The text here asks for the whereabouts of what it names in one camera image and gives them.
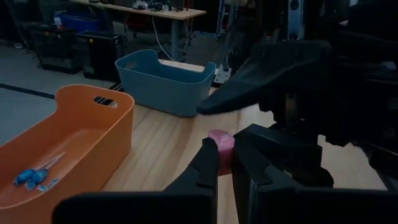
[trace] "blue bin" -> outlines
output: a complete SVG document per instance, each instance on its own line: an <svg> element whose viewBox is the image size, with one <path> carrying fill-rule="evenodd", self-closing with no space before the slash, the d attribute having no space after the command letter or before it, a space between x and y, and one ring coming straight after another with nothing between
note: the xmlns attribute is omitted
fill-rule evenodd
<svg viewBox="0 0 398 224"><path fill-rule="evenodd" d="M134 52L115 65L124 91L136 103L181 117L197 114L197 105L208 96L216 70L213 62L202 72L163 65L154 50Z"/></svg>
<svg viewBox="0 0 398 224"><path fill-rule="evenodd" d="M69 29L75 29L76 33L80 33L86 30L103 30L101 28L99 18L93 17L89 14L68 12L59 14L58 17L61 19L63 26Z"/></svg>

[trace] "wooden table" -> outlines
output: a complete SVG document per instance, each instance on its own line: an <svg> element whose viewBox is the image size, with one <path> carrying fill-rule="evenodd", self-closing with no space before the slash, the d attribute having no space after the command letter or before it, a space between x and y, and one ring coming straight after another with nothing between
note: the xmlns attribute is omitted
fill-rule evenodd
<svg viewBox="0 0 398 224"><path fill-rule="evenodd" d="M206 11L196 10L196 9L185 9L181 12L175 11L163 11L163 12L152 12L150 10L137 10L131 7L115 6L112 4L102 4L102 3L90 3L88 0L71 0L71 2L85 4L88 6L102 7L105 9L115 9L124 12L132 12L138 14L144 14L148 16L163 17L172 20L172 30L171 30L171 57L174 60L178 60L178 38L179 38L179 21L184 21L187 19L192 19L196 16L201 16L206 14Z"/></svg>
<svg viewBox="0 0 398 224"><path fill-rule="evenodd" d="M203 70L198 65L161 62L195 71ZM273 115L260 112L258 105L254 105L232 113L178 118L136 105L131 152L108 180L104 190L162 190L184 171L210 129L223 129L234 134L252 123L268 127L274 123ZM318 143L323 146L322 166L335 178L335 187L385 189L362 150L352 145L332 146L325 142L325 138L320 138ZM234 203L231 175L219 177L218 223L238 223Z"/></svg>

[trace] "pink sponge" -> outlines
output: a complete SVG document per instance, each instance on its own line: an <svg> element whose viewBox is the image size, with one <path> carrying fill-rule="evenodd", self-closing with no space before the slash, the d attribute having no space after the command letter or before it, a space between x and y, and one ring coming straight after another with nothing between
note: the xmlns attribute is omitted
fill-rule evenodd
<svg viewBox="0 0 398 224"><path fill-rule="evenodd" d="M209 138L214 140L218 146L219 168L218 175L227 175L231 173L231 161L235 139L228 132L223 130L210 130Z"/></svg>

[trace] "black storage box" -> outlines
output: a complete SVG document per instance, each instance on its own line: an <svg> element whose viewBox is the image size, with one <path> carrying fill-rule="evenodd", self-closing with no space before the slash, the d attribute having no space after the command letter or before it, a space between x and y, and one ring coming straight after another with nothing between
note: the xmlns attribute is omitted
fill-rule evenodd
<svg viewBox="0 0 398 224"><path fill-rule="evenodd" d="M83 73L86 78L120 82L114 65L124 56L122 37L104 32L84 31L76 35L76 48L83 56Z"/></svg>
<svg viewBox="0 0 398 224"><path fill-rule="evenodd" d="M43 69L76 73L83 63L73 49L74 29L57 29L53 25L37 25L30 30L34 49Z"/></svg>

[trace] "orange plastic basket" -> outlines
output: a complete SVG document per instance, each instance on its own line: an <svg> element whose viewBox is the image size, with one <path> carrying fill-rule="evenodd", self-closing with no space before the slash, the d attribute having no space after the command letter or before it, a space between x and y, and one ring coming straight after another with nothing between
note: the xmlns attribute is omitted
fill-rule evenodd
<svg viewBox="0 0 398 224"><path fill-rule="evenodd" d="M94 99L114 100L115 107ZM55 95L57 110L0 147L0 223L51 223L53 208L82 192L99 191L131 148L134 100L125 93L88 85L65 86ZM14 186L23 170L35 169L65 152L42 185Z"/></svg>

